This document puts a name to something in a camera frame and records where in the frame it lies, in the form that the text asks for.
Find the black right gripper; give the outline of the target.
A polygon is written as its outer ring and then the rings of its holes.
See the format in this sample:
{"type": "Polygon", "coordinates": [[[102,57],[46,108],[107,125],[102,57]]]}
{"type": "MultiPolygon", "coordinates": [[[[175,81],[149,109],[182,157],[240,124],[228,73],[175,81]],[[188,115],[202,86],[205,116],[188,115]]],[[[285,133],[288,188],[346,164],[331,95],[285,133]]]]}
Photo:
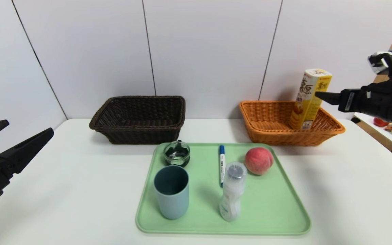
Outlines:
{"type": "Polygon", "coordinates": [[[315,97],[331,104],[339,105],[344,113],[362,113],[384,121],[389,117],[392,88],[385,83],[371,83],[359,89],[344,89],[340,93],[315,92],[315,97]]]}

